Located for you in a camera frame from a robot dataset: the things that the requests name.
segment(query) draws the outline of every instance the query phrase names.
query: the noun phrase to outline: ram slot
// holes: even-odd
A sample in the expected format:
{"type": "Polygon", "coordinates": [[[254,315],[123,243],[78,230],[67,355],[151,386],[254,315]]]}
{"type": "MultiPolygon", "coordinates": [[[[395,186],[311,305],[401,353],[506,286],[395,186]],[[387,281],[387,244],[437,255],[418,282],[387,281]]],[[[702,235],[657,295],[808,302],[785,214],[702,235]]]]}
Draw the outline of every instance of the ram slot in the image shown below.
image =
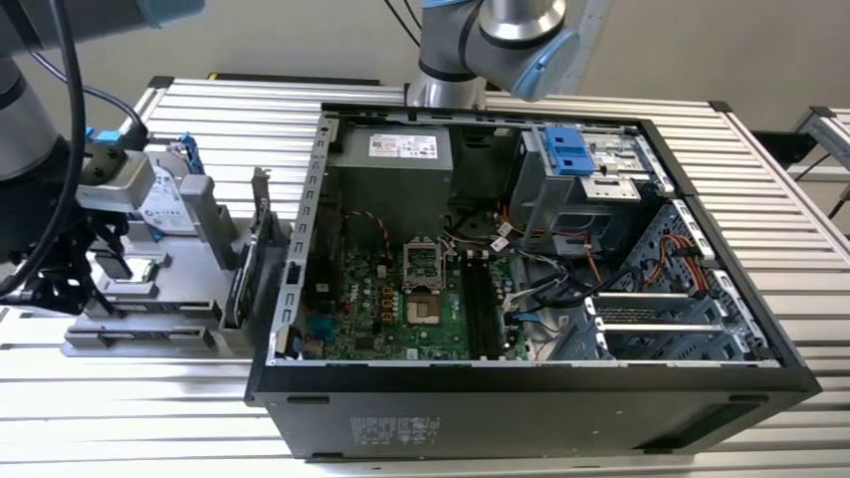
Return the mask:
{"type": "Polygon", "coordinates": [[[478,258],[463,261],[461,270],[466,335],[470,359],[498,359],[501,355],[499,325],[495,314],[495,291],[487,264],[478,258]]]}

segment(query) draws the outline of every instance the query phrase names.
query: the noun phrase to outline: robotic arm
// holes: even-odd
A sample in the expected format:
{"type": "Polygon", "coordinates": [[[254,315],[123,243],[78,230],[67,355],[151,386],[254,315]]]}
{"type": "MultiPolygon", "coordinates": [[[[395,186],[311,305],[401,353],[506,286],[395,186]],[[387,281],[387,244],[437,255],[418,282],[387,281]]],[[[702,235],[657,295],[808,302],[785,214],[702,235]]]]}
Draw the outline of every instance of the robotic arm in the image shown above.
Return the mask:
{"type": "MultiPolygon", "coordinates": [[[[94,158],[83,158],[83,99],[72,97],[78,116],[70,144],[56,132],[11,56],[134,28],[161,28],[202,7],[203,0],[76,0],[71,6],[19,0],[0,4],[0,252],[15,263],[26,260],[18,272],[0,280],[0,304],[39,305],[78,314],[95,299],[108,309],[90,277],[86,254],[102,239],[120,255],[118,238],[127,232],[122,213],[87,210],[75,200],[80,178],[98,183],[108,175],[94,158]]],[[[107,156],[107,162],[122,167],[123,152],[114,150],[107,156]]]]}
{"type": "Polygon", "coordinates": [[[425,0],[421,74],[407,103],[483,107],[485,80],[537,102],[563,78],[580,45],[566,0],[425,0]]]}

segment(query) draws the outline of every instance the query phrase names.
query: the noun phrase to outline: orange wire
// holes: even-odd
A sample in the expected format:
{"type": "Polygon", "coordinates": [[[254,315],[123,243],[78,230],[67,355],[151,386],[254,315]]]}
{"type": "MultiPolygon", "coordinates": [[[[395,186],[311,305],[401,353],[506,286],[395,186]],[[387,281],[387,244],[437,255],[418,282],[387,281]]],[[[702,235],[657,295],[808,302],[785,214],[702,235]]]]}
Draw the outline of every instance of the orange wire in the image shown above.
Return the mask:
{"type": "MultiPolygon", "coordinates": [[[[681,235],[678,235],[677,237],[686,243],[689,247],[694,247],[694,242],[692,242],[692,239],[681,235]]],[[[704,274],[704,268],[700,266],[697,260],[693,257],[689,257],[688,261],[692,262],[692,267],[694,268],[692,272],[697,273],[697,279],[700,282],[702,282],[702,289],[706,291],[709,289],[709,279],[706,279],[706,274],[704,274]]]]}
{"type": "MultiPolygon", "coordinates": [[[[665,259],[668,257],[665,245],[668,241],[674,241],[674,244],[678,247],[685,247],[685,245],[694,246],[694,243],[692,242],[692,240],[685,236],[673,235],[673,234],[666,234],[665,236],[662,236],[662,241],[660,243],[660,261],[656,263],[656,268],[653,269],[653,274],[650,274],[650,278],[645,281],[645,286],[649,286],[657,281],[665,269],[665,259]]],[[[694,280],[696,287],[700,290],[708,290],[709,281],[706,280],[706,276],[704,275],[704,271],[701,267],[698,266],[697,261],[694,261],[693,258],[686,257],[685,263],[686,263],[686,267],[689,268],[689,272],[692,273],[692,279],[694,280]]]]}
{"type": "MultiPolygon", "coordinates": [[[[510,224],[510,227],[519,232],[519,234],[525,234],[525,229],[514,226],[507,217],[507,207],[502,204],[502,220],[510,224]]],[[[531,234],[543,234],[546,231],[543,229],[533,229],[531,234]]],[[[590,233],[588,232],[553,232],[557,236],[570,236],[570,237],[584,237],[585,238],[585,254],[588,255],[588,263],[590,264],[590,268],[594,271],[594,276],[597,277],[597,282],[602,283],[602,274],[600,274],[600,269],[597,268],[597,261],[594,261],[594,251],[593,245],[590,243],[590,233]]]]}

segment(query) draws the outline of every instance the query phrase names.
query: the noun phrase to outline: green circuit board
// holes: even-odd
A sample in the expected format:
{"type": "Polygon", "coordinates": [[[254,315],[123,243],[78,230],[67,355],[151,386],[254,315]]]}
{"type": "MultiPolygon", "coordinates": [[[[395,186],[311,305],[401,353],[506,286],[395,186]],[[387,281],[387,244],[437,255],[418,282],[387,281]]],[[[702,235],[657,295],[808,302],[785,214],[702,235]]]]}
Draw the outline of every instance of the green circuit board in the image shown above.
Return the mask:
{"type": "MultiPolygon", "coordinates": [[[[373,253],[359,250],[347,252],[341,312],[334,317],[334,337],[323,342],[319,349],[313,347],[311,358],[469,359],[459,262],[449,256],[445,262],[443,290],[431,297],[423,294],[410,296],[402,290],[401,254],[394,258],[394,266],[387,268],[383,278],[379,277],[379,262],[381,257],[373,253]],[[410,324],[409,306],[415,307],[422,300],[429,300],[435,305],[438,319],[433,318],[427,324],[410,324]]],[[[506,282],[510,284],[510,268],[505,258],[491,260],[490,275],[494,286],[503,286],[506,282]]],[[[499,300],[494,300],[494,309],[498,308],[498,302],[499,300]]],[[[519,347],[505,353],[507,359],[527,359],[522,338],[519,343],[519,347]]]]}

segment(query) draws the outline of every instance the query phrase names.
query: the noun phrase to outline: slotted metal surface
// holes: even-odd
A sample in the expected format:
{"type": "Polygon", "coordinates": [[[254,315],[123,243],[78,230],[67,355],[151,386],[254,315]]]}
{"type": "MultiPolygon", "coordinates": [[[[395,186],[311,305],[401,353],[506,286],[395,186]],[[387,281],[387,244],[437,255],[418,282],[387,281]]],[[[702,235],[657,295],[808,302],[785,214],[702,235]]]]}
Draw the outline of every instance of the slotted metal surface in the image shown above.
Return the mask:
{"type": "MultiPolygon", "coordinates": [[[[234,215],[249,214],[251,169],[262,165],[285,217],[301,197],[321,102],[403,101],[395,88],[195,80],[146,97],[151,131],[197,135],[234,215]]],[[[58,345],[74,320],[11,312],[0,322],[0,463],[18,465],[0,476],[850,474],[848,244],[734,115],[697,102],[554,97],[526,104],[491,94],[489,104],[656,122],[825,392],[696,457],[309,464],[290,458],[265,410],[242,403],[247,360],[64,358],[58,345]]]]}

